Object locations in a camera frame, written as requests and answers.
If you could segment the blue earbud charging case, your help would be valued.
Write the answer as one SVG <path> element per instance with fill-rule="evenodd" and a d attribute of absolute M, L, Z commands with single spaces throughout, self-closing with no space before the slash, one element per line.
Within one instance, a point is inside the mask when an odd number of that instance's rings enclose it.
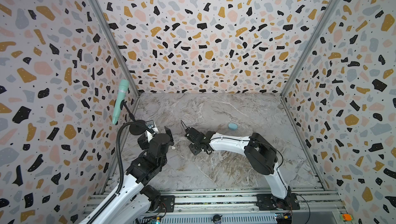
<path fill-rule="evenodd" d="M 237 124 L 234 124 L 234 123 L 229 123 L 229 124 L 228 124 L 228 128 L 229 128 L 230 130 L 237 130 L 237 129 L 238 129 L 238 125 L 237 125 Z"/>

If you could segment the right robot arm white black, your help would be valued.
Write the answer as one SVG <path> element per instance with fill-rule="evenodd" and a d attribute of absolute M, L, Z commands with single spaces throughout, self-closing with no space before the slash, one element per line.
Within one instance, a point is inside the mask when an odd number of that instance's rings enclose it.
<path fill-rule="evenodd" d="M 280 164 L 277 151 L 260 134 L 253 133 L 250 136 L 228 136 L 214 131 L 202 133 L 193 127 L 185 129 L 185 138 L 191 144 L 190 151 L 196 156 L 201 152 L 211 154 L 213 151 L 227 151 L 245 156 L 252 168 L 265 176 L 270 187 L 271 194 L 258 194 L 256 205 L 261 211 L 299 210 L 300 205 L 297 194 L 291 191 L 290 186 L 283 179 L 279 171 Z"/>

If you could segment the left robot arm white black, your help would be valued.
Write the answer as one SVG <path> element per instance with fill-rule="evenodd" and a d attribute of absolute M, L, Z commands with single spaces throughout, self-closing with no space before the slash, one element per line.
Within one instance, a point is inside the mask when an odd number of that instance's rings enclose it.
<path fill-rule="evenodd" d="M 124 169 L 121 156 L 121 135 L 129 126 L 137 126 L 145 132 L 140 138 L 143 152 Z M 161 194 L 149 185 L 167 163 L 167 152 L 174 145 L 171 130 L 166 127 L 160 133 L 156 126 L 127 122 L 116 137 L 116 153 L 119 166 L 119 183 L 115 189 L 82 222 L 84 224 L 132 224 L 148 211 L 160 209 Z"/>

